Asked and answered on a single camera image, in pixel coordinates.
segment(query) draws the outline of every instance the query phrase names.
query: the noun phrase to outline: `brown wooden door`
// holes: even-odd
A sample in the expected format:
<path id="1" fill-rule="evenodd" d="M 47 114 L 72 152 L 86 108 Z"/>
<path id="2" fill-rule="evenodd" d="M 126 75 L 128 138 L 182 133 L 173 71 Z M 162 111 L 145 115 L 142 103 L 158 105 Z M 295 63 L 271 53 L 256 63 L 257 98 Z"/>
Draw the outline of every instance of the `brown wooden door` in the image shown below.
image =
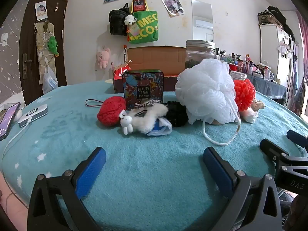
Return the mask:
<path id="1" fill-rule="evenodd" d="M 63 29 L 64 15 L 67 0 L 29 0 L 19 39 L 19 70 L 26 105 L 43 95 L 42 84 L 39 85 L 39 61 L 36 51 L 36 34 L 34 24 L 37 22 L 35 4 L 46 1 L 47 15 L 50 23 L 54 25 L 54 36 L 58 43 L 59 56 L 55 57 L 56 74 L 59 86 L 66 86 L 64 56 L 63 56 Z M 23 54 L 27 54 L 27 77 L 23 76 Z"/>

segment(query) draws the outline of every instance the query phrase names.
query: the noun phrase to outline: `gray star wallpaper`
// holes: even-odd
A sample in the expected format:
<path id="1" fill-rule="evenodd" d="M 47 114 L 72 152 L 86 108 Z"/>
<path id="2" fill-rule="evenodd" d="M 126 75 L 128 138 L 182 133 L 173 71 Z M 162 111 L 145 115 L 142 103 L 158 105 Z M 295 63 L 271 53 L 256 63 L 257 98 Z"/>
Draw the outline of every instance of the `gray star wallpaper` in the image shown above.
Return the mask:
<path id="1" fill-rule="evenodd" d="M 19 36 L 27 3 L 19 0 L 0 27 L 0 103 L 22 91 L 18 65 Z"/>

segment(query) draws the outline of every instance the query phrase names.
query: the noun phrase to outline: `green plush toy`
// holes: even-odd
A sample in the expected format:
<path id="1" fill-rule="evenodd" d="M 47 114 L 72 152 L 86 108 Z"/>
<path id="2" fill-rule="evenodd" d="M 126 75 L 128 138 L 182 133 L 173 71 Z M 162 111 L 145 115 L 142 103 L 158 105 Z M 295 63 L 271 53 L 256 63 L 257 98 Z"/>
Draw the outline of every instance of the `green plush toy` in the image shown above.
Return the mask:
<path id="1" fill-rule="evenodd" d="M 48 42 L 48 50 L 52 52 L 55 56 L 59 56 L 59 52 L 57 51 L 58 43 L 54 36 L 51 36 Z"/>

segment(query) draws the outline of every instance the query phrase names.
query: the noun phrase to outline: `phone screen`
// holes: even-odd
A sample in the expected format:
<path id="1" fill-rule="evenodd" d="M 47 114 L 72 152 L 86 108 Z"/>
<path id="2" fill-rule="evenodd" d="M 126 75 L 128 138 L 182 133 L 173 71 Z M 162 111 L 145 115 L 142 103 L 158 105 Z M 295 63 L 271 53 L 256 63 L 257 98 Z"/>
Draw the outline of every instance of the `phone screen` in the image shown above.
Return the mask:
<path id="1" fill-rule="evenodd" d="M 5 112 L 5 115 L 0 123 L 0 138 L 5 135 L 7 132 L 11 121 L 13 120 L 13 116 L 15 111 L 19 108 L 20 102 L 14 104 L 13 106 L 9 107 L 8 110 Z"/>

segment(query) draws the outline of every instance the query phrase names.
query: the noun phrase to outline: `yellow bag handle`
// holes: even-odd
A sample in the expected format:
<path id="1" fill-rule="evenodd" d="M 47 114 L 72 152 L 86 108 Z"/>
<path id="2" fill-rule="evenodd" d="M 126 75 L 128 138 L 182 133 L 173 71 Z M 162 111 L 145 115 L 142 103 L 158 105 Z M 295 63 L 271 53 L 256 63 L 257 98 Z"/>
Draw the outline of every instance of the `yellow bag handle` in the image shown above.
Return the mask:
<path id="1" fill-rule="evenodd" d="M 147 6 L 147 0 L 145 1 L 145 10 L 149 11 L 149 7 Z M 133 8 L 134 8 L 134 1 L 131 2 L 131 14 L 133 13 Z"/>

